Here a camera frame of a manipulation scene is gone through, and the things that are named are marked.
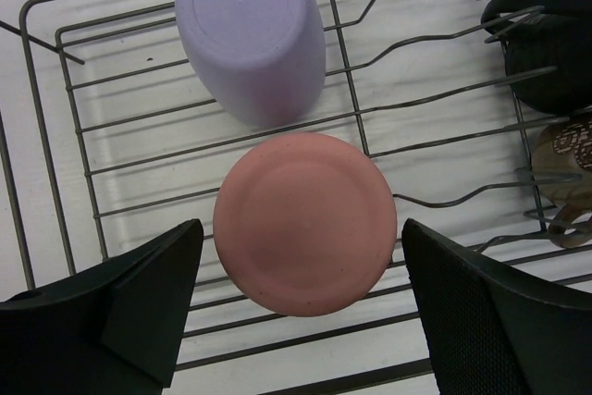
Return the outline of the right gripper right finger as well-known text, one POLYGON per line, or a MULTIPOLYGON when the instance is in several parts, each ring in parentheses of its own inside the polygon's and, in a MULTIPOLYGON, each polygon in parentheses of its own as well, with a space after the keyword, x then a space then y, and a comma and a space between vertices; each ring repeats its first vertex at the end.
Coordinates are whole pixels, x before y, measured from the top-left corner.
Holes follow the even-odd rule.
POLYGON ((407 220, 402 249, 442 394, 588 394, 591 296, 407 220))

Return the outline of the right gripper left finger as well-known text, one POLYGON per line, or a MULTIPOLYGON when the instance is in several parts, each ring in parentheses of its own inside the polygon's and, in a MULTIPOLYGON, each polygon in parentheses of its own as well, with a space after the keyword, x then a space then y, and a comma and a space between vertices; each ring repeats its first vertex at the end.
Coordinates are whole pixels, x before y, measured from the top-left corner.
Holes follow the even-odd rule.
POLYGON ((1 304, 4 394, 160 394, 170 387, 201 260, 191 219, 1 304))

